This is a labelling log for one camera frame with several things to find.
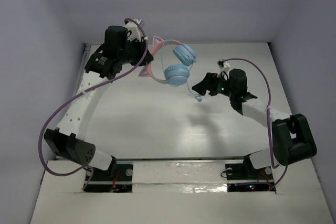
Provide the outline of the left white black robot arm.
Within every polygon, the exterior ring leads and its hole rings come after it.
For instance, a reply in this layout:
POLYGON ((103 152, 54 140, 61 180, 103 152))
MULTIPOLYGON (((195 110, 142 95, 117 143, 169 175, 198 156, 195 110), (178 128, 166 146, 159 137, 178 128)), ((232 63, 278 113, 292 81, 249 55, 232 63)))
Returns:
POLYGON ((87 128, 108 85, 153 61, 148 38, 138 20, 126 19, 124 26, 109 26, 104 42, 90 56, 76 95, 61 105, 45 122, 39 134, 38 153, 48 173, 58 176, 46 164, 42 142, 51 151, 80 168, 98 171, 105 179, 116 175, 116 158, 86 142, 87 128))

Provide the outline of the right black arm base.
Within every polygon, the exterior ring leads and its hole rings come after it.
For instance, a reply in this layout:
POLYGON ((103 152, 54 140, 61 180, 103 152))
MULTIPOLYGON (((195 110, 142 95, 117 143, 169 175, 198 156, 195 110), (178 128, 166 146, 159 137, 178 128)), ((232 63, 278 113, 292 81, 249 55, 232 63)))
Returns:
POLYGON ((275 191, 271 167, 254 168, 250 154, 244 156, 241 163, 225 164, 225 169, 220 176, 226 179, 229 193, 275 191))

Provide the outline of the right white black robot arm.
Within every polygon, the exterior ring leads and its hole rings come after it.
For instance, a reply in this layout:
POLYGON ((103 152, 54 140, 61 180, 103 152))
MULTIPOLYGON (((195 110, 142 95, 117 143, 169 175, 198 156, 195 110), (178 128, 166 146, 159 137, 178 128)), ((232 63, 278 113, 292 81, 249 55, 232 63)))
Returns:
POLYGON ((201 96, 222 94, 229 98, 237 113, 255 120, 267 129, 271 164, 288 166, 310 159, 317 154, 307 118, 302 114, 289 115, 274 110, 248 92, 247 76, 241 69, 226 73, 207 73, 205 78, 192 86, 201 96))

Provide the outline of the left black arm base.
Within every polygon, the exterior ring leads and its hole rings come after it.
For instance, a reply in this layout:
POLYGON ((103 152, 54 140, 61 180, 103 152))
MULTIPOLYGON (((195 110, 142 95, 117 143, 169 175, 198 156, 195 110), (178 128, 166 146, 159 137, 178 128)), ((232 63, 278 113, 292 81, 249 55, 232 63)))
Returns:
POLYGON ((86 168, 82 190, 86 193, 131 193, 133 162, 115 161, 109 170, 86 168))

